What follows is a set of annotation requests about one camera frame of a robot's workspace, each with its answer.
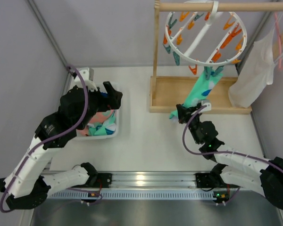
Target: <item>white plastic basket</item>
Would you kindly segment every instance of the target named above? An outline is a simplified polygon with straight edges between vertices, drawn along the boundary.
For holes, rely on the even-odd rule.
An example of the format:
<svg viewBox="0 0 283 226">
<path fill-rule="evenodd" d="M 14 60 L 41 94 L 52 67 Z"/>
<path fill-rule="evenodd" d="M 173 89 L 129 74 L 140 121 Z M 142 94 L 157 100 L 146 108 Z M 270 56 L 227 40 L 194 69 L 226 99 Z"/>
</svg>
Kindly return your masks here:
<svg viewBox="0 0 283 226">
<path fill-rule="evenodd" d="M 110 82 L 111 85 L 113 86 L 113 88 L 117 91 L 120 91 L 120 87 L 116 82 Z M 96 84 L 97 87 L 100 88 L 101 92 L 106 92 L 106 89 L 103 85 L 103 83 L 101 84 Z M 116 119 L 115 119 L 115 124 L 116 124 L 116 130 L 113 134 L 111 135 L 104 135 L 104 136 L 83 136 L 82 134 L 80 134 L 78 131 L 76 131 L 76 137 L 74 138 L 74 140 L 99 140 L 99 139 L 106 139 L 106 138 L 113 138 L 118 134 L 118 128 L 119 128 L 119 114 L 120 114 L 120 109 L 118 109 L 116 111 Z"/>
</svg>

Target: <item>wooden drying rack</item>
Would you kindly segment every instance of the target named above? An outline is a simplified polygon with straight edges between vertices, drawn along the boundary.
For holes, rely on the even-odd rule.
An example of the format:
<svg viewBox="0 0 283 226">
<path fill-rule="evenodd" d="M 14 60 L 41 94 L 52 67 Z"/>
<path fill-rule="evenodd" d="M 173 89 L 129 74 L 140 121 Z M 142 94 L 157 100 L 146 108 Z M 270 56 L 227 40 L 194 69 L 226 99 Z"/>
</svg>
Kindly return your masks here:
<svg viewBox="0 0 283 226">
<path fill-rule="evenodd" d="M 176 109 L 176 104 L 183 103 L 198 78 L 195 77 L 168 77 L 157 76 L 158 59 L 158 32 L 160 12 L 210 12 L 213 3 L 160 3 L 155 0 L 154 6 L 154 62 L 153 76 L 150 82 L 150 112 L 170 113 Z M 283 2 L 258 2 L 258 3 L 219 3 L 219 12 L 230 11 L 283 11 Z M 273 45 L 274 58 L 279 56 L 278 44 Z M 228 98 L 228 90 L 237 81 L 236 77 L 224 77 L 210 92 L 208 99 L 212 103 L 210 114 L 249 114 L 251 107 L 232 107 Z"/>
</svg>

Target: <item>teal clothespin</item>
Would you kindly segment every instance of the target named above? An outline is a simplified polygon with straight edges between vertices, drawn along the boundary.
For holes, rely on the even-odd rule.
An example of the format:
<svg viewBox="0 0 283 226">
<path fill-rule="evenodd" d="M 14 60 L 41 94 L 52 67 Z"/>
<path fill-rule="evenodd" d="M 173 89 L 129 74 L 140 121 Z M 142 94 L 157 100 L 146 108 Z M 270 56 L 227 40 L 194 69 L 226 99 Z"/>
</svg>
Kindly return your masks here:
<svg viewBox="0 0 283 226">
<path fill-rule="evenodd" d="M 206 80 L 209 80 L 211 75 L 214 74 L 213 67 L 204 67 L 204 72 L 205 72 L 205 78 Z"/>
<path fill-rule="evenodd" d="M 222 71 L 223 71 L 223 66 L 219 66 L 219 67 L 215 70 L 215 72 L 214 72 L 214 74 L 213 74 L 212 76 L 215 77 L 215 76 L 219 75 Z"/>
<path fill-rule="evenodd" d="M 204 13 L 201 14 L 201 15 L 197 14 L 197 15 L 195 16 L 195 18 L 194 18 L 194 21 L 198 20 L 198 19 L 199 19 L 200 17 L 202 17 L 203 15 L 204 15 Z"/>
<path fill-rule="evenodd" d="M 180 64 L 180 56 L 173 51 L 174 60 L 177 66 Z"/>
<path fill-rule="evenodd" d="M 173 19 L 173 13 L 169 19 L 169 22 L 168 22 L 168 25 L 169 25 L 169 30 L 175 25 L 175 23 L 177 22 L 177 19 L 175 19 L 173 22 L 172 22 L 172 19 Z"/>
<path fill-rule="evenodd" d="M 162 45 L 164 46 L 166 52 L 167 52 L 168 54 L 170 54 L 170 53 L 171 53 L 171 47 L 170 47 L 170 45 L 167 46 L 167 47 L 166 47 L 164 44 L 162 44 Z"/>
</svg>

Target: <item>white garment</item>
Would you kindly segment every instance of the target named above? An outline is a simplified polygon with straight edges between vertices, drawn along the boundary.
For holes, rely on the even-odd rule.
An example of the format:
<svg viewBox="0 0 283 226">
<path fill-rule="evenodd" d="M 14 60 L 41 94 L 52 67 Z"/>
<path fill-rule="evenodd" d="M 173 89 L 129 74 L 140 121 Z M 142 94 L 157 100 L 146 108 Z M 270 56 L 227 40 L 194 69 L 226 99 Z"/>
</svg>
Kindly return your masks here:
<svg viewBox="0 0 283 226">
<path fill-rule="evenodd" d="M 273 58 L 274 31 L 272 29 L 266 37 L 254 42 L 253 49 L 237 82 L 228 91 L 233 106 L 249 107 L 266 85 L 273 84 L 275 68 Z"/>
</svg>

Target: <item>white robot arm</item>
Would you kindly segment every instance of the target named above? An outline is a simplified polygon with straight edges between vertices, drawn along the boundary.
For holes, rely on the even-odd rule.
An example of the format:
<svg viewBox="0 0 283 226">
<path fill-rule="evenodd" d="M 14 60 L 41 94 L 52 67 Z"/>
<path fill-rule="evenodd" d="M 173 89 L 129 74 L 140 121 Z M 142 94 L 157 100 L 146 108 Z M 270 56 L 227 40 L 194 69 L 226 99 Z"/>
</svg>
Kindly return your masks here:
<svg viewBox="0 0 283 226">
<path fill-rule="evenodd" d="M 45 117 L 18 166 L 7 178 L 0 179 L 1 212 L 33 209 L 46 198 L 72 186 L 92 186 L 98 173 L 90 163 L 82 163 L 72 170 L 50 176 L 40 176 L 47 163 L 66 143 L 76 136 L 76 129 L 84 129 L 96 112 L 119 109 L 123 94 L 104 82 L 103 95 L 89 76 L 81 75 L 73 66 L 67 68 L 75 85 L 60 99 L 58 111 Z M 5 197 L 10 210 L 3 209 Z"/>
<path fill-rule="evenodd" d="M 217 139 L 218 132 L 211 121 L 200 121 L 200 112 L 209 111 L 209 101 L 203 100 L 196 107 L 185 108 L 177 105 L 180 123 L 186 123 L 183 132 L 183 146 L 195 155 L 203 155 L 206 159 L 218 163 L 201 183 L 220 187 L 232 184 L 252 190 L 264 196 L 271 204 L 283 210 L 283 159 L 273 160 L 258 158 L 236 151 Z M 185 133 L 189 129 L 195 142 L 202 144 L 200 153 L 191 151 L 185 144 Z"/>
</svg>

